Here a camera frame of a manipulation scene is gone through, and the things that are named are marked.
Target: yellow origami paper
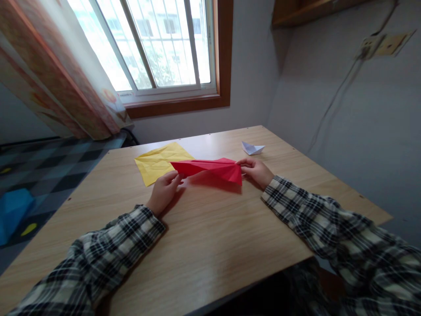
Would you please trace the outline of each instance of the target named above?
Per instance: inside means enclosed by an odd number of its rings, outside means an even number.
[[[170,162],[182,160],[194,160],[194,158],[178,143],[165,145],[135,158],[146,186],[150,186],[160,176],[174,170]]]

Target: white wall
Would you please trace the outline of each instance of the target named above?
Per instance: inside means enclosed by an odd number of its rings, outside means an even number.
[[[0,144],[57,136],[0,83]]]
[[[276,33],[277,43],[286,43],[276,54],[273,6],[274,0],[234,1],[230,107],[135,120],[142,144],[266,123],[290,35]]]
[[[393,215],[384,227],[420,247],[421,1],[399,2],[384,32],[419,30],[396,58],[364,62],[309,156]],[[369,2],[294,31],[271,131],[307,153],[362,39],[381,25],[390,4]]]

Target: white paper boat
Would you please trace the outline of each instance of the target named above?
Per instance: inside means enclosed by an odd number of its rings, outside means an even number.
[[[241,142],[241,146],[243,147],[244,151],[249,155],[261,154],[264,148],[264,146],[254,146],[243,141]]]

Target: wooden shelf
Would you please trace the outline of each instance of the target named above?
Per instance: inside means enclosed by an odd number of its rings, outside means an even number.
[[[298,26],[369,0],[276,0],[274,27]]]

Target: window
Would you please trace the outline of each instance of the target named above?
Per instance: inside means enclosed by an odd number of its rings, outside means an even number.
[[[153,36],[149,20],[137,20],[137,26],[139,27],[141,37]]]
[[[233,0],[67,1],[131,118],[230,105]]]
[[[172,57],[173,62],[175,62],[175,63],[177,63],[177,64],[181,63],[180,56],[175,56],[175,55],[173,55],[173,56],[171,56],[171,57]]]
[[[112,18],[112,19],[109,19],[107,22],[108,22],[108,25],[109,25],[110,30],[112,32],[121,32],[122,31],[121,25],[120,25],[120,23],[118,22],[117,19]]]
[[[195,34],[202,34],[202,30],[200,29],[200,19],[193,19],[193,30]]]
[[[167,34],[180,33],[180,28],[178,27],[178,17],[175,14],[168,14],[167,17],[163,14],[159,15],[164,21],[165,32]]]
[[[216,93],[212,0],[68,2],[123,103]]]
[[[126,62],[127,67],[137,67],[136,60],[133,56],[124,56],[124,61]]]

